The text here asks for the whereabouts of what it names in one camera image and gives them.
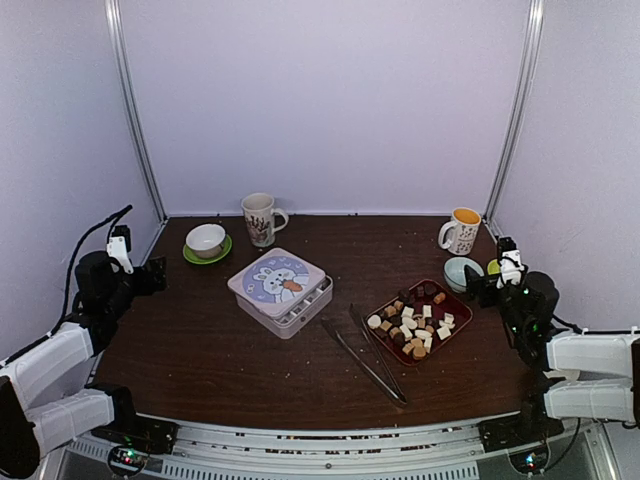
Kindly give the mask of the bunny print tin lid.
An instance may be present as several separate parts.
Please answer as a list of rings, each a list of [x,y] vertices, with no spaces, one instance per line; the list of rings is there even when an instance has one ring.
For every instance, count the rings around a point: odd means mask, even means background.
[[[323,269],[282,248],[273,248],[231,277],[227,286],[260,314],[286,315],[325,279]]]

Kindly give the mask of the white divided tin box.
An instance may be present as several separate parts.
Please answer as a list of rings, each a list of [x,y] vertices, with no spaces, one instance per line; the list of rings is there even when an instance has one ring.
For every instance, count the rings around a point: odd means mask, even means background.
[[[310,323],[333,297],[333,279],[326,275],[323,281],[311,292],[297,300],[280,318],[271,318],[261,313],[248,300],[236,296],[238,306],[272,334],[283,340],[289,340],[304,326]]]

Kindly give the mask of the metal tongs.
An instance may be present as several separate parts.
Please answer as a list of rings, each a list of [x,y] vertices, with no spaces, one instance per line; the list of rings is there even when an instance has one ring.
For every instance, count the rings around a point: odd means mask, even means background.
[[[345,335],[339,330],[336,323],[322,317],[320,324],[329,337],[349,356],[349,358],[394,405],[398,408],[408,406],[408,399],[396,380],[389,365],[385,361],[381,351],[375,345],[364,315],[355,304],[348,308],[349,317],[356,330],[363,338],[362,347],[353,347],[347,341]]]

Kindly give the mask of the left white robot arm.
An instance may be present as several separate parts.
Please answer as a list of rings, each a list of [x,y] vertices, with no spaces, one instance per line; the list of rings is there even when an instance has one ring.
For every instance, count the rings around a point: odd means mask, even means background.
[[[37,403],[49,386],[106,350],[135,298],[165,290],[166,260],[159,257],[129,268],[104,251],[94,251],[80,259],[75,278],[78,292],[70,313],[50,335],[1,364],[5,477],[30,477],[51,451],[90,431],[149,454],[172,448],[175,424],[138,415],[124,386],[93,383],[61,400]]]

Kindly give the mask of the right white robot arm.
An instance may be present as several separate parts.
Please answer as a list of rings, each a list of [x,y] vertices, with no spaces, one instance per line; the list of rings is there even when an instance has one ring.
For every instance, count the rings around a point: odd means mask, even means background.
[[[594,332],[562,322],[559,290],[545,273],[525,267],[481,276],[464,268],[467,292],[495,306],[510,347],[536,372],[537,391],[513,419],[519,440],[552,434],[562,419],[588,418],[639,426],[639,329]]]

